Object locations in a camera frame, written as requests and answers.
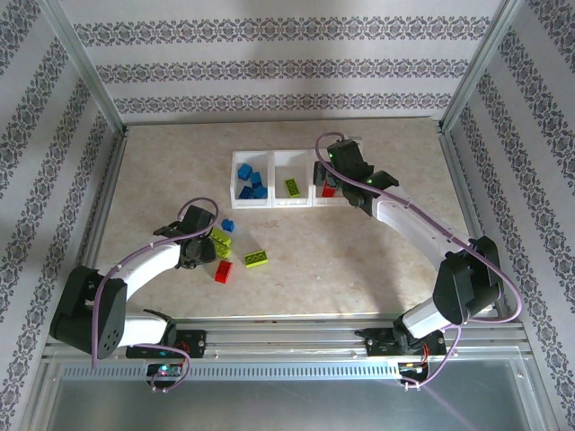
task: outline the blue lego brick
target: blue lego brick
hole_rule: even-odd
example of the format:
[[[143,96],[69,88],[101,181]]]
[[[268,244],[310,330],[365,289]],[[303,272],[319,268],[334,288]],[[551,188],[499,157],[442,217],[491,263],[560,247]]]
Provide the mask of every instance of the blue lego brick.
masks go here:
[[[259,186],[256,190],[253,191],[253,198],[254,199],[267,199],[268,198],[268,188]]]
[[[252,187],[257,189],[261,185],[261,175],[259,172],[252,172]]]
[[[237,170],[237,177],[240,180],[248,181],[250,175],[252,175],[252,167],[247,163],[244,163],[240,166],[240,169]]]
[[[242,192],[240,193],[240,199],[251,199],[253,198],[253,189],[248,186],[243,186]]]
[[[222,222],[222,229],[228,232],[233,232],[235,229],[234,222],[225,218]]]

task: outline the beige tabletop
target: beige tabletop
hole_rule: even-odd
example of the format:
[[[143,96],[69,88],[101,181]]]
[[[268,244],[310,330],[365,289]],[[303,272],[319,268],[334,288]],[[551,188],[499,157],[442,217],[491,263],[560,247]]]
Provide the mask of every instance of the beige tabletop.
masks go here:
[[[400,234],[358,209],[231,209],[233,151],[312,148],[318,135],[332,130],[361,136],[367,162],[466,232],[430,119],[138,126],[129,130],[98,268],[146,244],[188,199],[206,196],[219,204],[220,221],[236,226],[228,283],[214,281],[217,262],[169,270],[139,289],[129,310],[173,317],[394,315],[424,301],[434,268]],[[243,255],[260,249],[270,262],[246,268]]]

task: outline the wall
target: wall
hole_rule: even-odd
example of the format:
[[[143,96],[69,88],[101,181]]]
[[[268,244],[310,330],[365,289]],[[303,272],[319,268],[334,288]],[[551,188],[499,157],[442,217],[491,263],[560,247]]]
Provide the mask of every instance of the wall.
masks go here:
[[[451,131],[482,229],[524,294],[560,429],[575,429],[575,13],[524,2]]]
[[[127,123],[433,116],[500,0],[64,0]]]
[[[112,136],[34,0],[0,0],[0,430],[17,429]]]

